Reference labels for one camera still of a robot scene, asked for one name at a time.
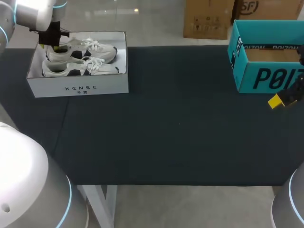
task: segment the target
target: white sneaker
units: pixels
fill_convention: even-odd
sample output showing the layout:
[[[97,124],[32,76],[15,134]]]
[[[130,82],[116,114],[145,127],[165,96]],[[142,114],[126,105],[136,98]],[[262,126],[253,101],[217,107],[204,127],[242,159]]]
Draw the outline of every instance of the white sneaker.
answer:
[[[70,57],[82,59],[83,57],[95,57],[104,59],[110,63],[116,58],[117,48],[111,45],[100,44],[90,38],[78,40],[72,38],[69,42],[61,44],[56,50],[47,47],[47,58],[51,62],[68,61]]]
[[[103,59],[89,57],[88,60],[79,59],[77,62],[74,61],[73,58],[64,62],[49,62],[44,60],[42,63],[42,75],[44,77],[66,77],[119,73],[117,67],[104,63]]]

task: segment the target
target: table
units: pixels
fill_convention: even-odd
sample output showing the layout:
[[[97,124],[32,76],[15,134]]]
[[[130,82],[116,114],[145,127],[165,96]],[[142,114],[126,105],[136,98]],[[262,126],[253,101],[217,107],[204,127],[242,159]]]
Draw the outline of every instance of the table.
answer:
[[[33,51],[8,49],[0,102],[78,185],[282,185],[304,160],[304,104],[239,94],[226,50],[130,47],[129,94],[35,99]]]

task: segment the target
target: teal box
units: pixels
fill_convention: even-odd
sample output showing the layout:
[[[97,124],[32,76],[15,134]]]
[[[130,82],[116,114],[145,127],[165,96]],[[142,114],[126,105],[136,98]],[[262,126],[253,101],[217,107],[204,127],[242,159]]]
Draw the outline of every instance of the teal box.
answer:
[[[304,21],[300,20],[235,20],[228,54],[237,90],[275,94],[287,89],[304,72],[303,65],[299,62],[251,62],[245,49],[297,49],[304,44],[303,28]]]

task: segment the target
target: yellow object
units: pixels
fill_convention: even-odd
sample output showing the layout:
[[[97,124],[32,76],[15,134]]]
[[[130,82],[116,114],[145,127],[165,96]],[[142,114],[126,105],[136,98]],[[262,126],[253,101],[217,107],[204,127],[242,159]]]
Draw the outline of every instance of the yellow object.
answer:
[[[268,101],[268,104],[270,105],[270,107],[272,109],[276,108],[280,104],[284,105],[282,100],[280,99],[280,97],[277,94],[275,94],[275,96]]]
[[[55,47],[53,47],[53,49],[56,51],[56,50],[58,50],[58,46],[55,46]]]

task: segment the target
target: concrete floor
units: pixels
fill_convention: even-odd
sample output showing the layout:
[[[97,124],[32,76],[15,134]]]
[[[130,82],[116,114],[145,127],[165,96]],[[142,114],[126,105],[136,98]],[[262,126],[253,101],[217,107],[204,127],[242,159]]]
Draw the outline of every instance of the concrete floor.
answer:
[[[271,187],[119,186],[115,228],[271,228]]]
[[[183,12],[184,0],[69,0],[62,27],[123,30],[129,46],[228,43],[183,38]],[[35,48],[37,40],[17,26],[9,48]],[[14,125],[1,105],[0,121]],[[271,187],[119,186],[115,227],[270,228],[273,197]]]

